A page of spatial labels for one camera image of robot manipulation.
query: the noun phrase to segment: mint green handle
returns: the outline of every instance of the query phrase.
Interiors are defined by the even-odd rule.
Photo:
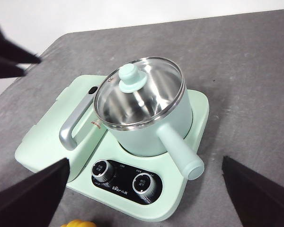
[[[202,175],[204,162],[170,125],[160,127],[157,134],[184,178],[194,180]]]

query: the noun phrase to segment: pot handle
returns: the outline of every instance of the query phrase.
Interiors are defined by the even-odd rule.
[[[97,89],[98,87],[92,87],[89,90],[60,128],[59,139],[67,150],[74,150],[77,147],[77,142],[71,136],[72,130],[75,128],[89,106],[93,103]]]
[[[184,178],[194,180],[202,175],[204,162],[170,125],[160,127],[157,134]]]

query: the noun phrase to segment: yellow object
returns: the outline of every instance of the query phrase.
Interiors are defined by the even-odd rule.
[[[97,226],[93,222],[84,221],[84,222],[80,223],[77,227],[97,227]]]
[[[61,227],[97,227],[95,223],[89,221],[82,221],[75,219],[68,224],[64,224]]]

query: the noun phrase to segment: silver knob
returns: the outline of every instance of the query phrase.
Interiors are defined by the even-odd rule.
[[[114,167],[106,160],[99,160],[94,163],[91,174],[97,181],[106,182],[114,176]]]
[[[147,173],[140,173],[133,179],[133,190],[147,203],[152,203],[156,192],[156,183],[153,177]]]

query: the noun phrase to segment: glass lid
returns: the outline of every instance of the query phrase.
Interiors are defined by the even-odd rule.
[[[106,126],[136,130],[168,115],[185,88],[175,63],[161,57],[142,58],[118,68],[103,81],[94,109]]]

